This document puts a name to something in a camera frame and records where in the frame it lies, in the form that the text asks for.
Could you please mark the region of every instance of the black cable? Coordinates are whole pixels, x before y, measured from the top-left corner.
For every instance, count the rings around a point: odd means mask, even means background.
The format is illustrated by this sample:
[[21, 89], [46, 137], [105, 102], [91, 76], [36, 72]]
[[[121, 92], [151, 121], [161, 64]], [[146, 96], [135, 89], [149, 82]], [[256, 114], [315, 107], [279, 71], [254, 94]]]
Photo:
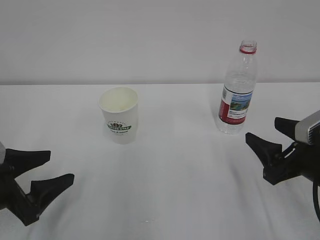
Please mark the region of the black cable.
[[320, 221], [320, 207], [319, 207], [319, 199], [318, 199], [318, 181], [316, 179], [313, 180], [313, 187], [312, 187], [312, 194], [313, 194], [313, 205], [315, 214]]

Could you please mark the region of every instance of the cup rim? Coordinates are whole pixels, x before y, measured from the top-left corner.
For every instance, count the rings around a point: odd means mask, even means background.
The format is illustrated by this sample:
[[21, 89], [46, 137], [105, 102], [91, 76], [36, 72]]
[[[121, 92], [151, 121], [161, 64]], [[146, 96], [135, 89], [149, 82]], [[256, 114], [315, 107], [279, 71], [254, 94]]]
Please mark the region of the cup rim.
[[[136, 95], [136, 101], [135, 101], [135, 103], [134, 103], [131, 107], [129, 107], [128, 109], [121, 110], [121, 111], [109, 111], [109, 110], [104, 109], [104, 108], [100, 105], [100, 100], [101, 100], [102, 96], [103, 96], [105, 93], [107, 93], [107, 92], [109, 92], [109, 91], [111, 91], [111, 90], [113, 90], [113, 89], [129, 89], [129, 90], [133, 91], [134, 94]], [[100, 98], [99, 98], [99, 100], [98, 100], [98, 106], [99, 106], [99, 108], [100, 108], [102, 111], [105, 111], [105, 112], [107, 112], [107, 113], [110, 113], [110, 114], [121, 114], [121, 113], [124, 113], [124, 112], [127, 112], [127, 111], [133, 109], [133, 108], [138, 104], [138, 101], [139, 101], [139, 95], [138, 95], [138, 93], [137, 93], [136, 90], [132, 89], [131, 87], [127, 87], [127, 86], [115, 86], [115, 87], [112, 87], [112, 88], [108, 89], [108, 90], [105, 91], [104, 93], [102, 93], [102, 95], [100, 96]]]

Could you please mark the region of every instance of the white tablecloth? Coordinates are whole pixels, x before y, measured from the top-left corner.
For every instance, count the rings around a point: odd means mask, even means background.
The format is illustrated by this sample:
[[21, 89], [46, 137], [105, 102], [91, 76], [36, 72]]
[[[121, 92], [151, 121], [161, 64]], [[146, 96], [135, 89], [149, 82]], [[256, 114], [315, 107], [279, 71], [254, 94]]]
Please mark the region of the white tablecloth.
[[111, 85], [0, 87], [0, 141], [51, 150], [51, 160], [16, 180], [75, 174], [72, 187], [28, 227], [0, 211], [1, 240], [318, 239], [312, 183], [272, 186], [245, 133], [283, 144], [274, 118], [320, 109], [320, 83], [260, 83], [238, 135], [215, 126], [221, 84], [134, 85], [135, 142], [108, 138], [99, 96]]

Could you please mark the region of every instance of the red label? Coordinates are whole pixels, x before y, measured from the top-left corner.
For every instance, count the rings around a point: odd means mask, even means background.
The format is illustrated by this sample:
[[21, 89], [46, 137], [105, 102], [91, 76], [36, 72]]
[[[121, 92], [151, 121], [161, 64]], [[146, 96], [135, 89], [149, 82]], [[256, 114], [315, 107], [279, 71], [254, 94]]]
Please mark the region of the red label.
[[237, 124], [242, 124], [246, 120], [246, 117], [243, 117], [240, 119], [233, 119], [228, 117], [229, 108], [230, 108], [230, 105], [226, 104], [223, 100], [221, 100], [219, 117], [223, 122], [227, 124], [237, 125]]

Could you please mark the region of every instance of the water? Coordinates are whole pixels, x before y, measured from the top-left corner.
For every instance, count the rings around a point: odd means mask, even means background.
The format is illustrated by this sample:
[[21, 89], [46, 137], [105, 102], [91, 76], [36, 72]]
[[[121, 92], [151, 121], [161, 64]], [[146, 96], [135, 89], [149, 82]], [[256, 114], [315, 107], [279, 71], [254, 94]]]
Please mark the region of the water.
[[[224, 86], [235, 93], [247, 94], [254, 90], [256, 85], [256, 77], [254, 74], [245, 74], [240, 72], [228, 72], [225, 77]], [[215, 124], [217, 128], [226, 134], [237, 134], [243, 127], [245, 122], [240, 124], [228, 124], [222, 121], [218, 116]]]

